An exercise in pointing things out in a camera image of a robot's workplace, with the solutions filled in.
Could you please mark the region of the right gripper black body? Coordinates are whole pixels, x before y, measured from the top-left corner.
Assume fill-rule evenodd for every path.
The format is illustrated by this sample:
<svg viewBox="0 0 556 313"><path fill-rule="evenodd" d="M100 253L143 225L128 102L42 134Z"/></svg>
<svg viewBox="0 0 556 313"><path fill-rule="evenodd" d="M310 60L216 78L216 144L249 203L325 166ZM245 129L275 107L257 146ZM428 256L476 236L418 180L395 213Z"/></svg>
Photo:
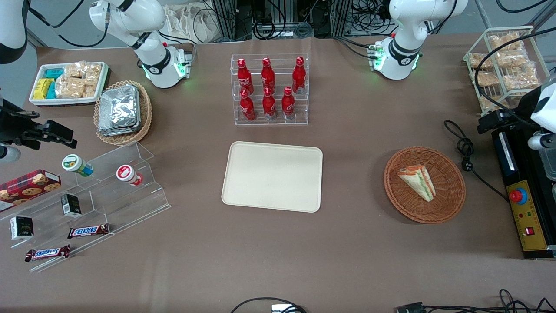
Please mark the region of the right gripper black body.
<svg viewBox="0 0 556 313"><path fill-rule="evenodd" d="M20 145L20 136L28 131L34 132L38 123L33 119L40 117L35 111L25 111L6 99L0 106L0 141L6 145Z"/></svg>

